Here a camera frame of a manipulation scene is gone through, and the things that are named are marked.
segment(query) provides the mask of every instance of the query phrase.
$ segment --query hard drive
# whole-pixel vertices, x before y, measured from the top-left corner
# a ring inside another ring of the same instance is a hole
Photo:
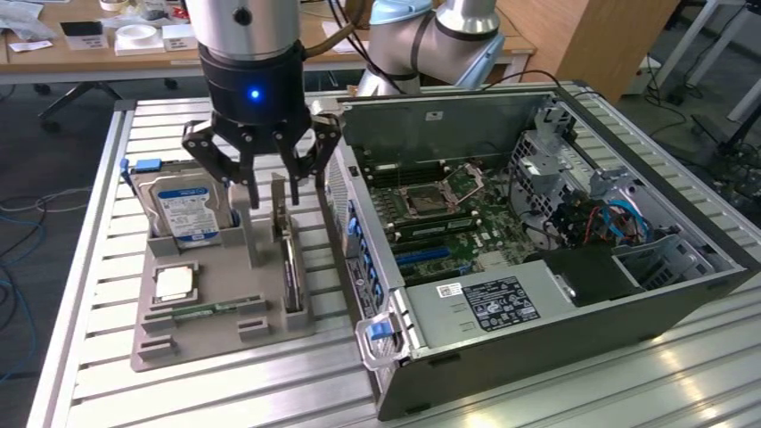
[[[129,181],[151,237],[173,236],[181,249],[218,243],[219,230],[234,225],[226,187],[194,160],[141,160]]]

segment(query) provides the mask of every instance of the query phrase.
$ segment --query slotted metal work surface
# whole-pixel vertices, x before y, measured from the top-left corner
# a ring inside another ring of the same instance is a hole
[[[577,93],[575,86],[567,87]],[[758,230],[599,100],[582,101],[730,237],[761,257]],[[145,373],[129,368],[147,222],[117,160],[189,159],[182,123],[205,99],[145,101],[114,115],[27,426],[723,427],[761,425],[761,287],[756,278],[650,342],[590,358],[418,416],[374,418],[314,187],[293,208],[317,334]],[[616,157],[583,135],[603,166]],[[258,160],[265,203],[277,157]]]

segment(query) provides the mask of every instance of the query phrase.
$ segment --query silver robot arm segment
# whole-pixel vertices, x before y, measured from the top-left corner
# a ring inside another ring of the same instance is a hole
[[[419,74],[474,89],[502,51],[495,0],[375,0],[369,30],[369,58],[358,95],[419,92]]]

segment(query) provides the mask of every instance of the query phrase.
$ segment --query chair wheel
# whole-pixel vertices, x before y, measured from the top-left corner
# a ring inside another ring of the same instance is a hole
[[[166,89],[173,91],[179,87],[179,84],[177,83],[177,80],[174,80],[173,78],[165,78],[163,79],[163,86],[166,87]]]
[[[34,92],[39,95],[49,95],[49,86],[41,85],[39,83],[33,85]]]
[[[58,122],[53,122],[51,120],[42,120],[38,123],[38,126],[42,130],[50,134],[54,134],[61,131],[61,124]]]

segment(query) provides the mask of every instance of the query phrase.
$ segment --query motherboard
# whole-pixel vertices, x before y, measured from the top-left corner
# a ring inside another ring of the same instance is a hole
[[[377,175],[369,194],[407,286],[518,265],[535,253],[502,180],[475,161]]]

